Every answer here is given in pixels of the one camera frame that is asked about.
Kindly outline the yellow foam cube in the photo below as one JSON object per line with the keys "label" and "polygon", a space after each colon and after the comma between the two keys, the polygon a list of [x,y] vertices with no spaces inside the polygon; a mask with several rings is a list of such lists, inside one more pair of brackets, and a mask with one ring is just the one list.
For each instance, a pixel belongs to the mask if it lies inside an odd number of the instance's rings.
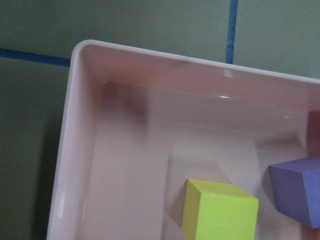
{"label": "yellow foam cube", "polygon": [[181,228],[187,240],[253,240],[258,209],[236,185],[189,178]]}

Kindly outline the purple foam cube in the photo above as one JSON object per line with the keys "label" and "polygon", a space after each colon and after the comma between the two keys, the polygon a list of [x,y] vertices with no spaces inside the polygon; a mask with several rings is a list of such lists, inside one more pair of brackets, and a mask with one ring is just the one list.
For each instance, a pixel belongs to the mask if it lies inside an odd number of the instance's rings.
{"label": "purple foam cube", "polygon": [[320,227],[320,160],[302,158],[268,166],[275,208],[308,226]]}

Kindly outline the pink foam cube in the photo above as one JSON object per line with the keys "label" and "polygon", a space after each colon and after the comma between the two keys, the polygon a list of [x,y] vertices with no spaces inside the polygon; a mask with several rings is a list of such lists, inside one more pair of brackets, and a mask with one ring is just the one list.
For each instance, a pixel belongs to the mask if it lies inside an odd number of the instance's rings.
{"label": "pink foam cube", "polygon": [[307,153],[310,158],[320,158],[320,111],[308,113]]}

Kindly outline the pink plastic bin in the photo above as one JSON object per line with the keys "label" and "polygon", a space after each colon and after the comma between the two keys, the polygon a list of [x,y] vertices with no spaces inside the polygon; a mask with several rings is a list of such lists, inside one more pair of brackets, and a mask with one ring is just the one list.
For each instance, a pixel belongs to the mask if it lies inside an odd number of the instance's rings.
{"label": "pink plastic bin", "polygon": [[317,240],[275,209],[269,165],[308,156],[317,78],[97,40],[71,55],[49,240],[182,240],[186,181],[259,199],[258,240]]}

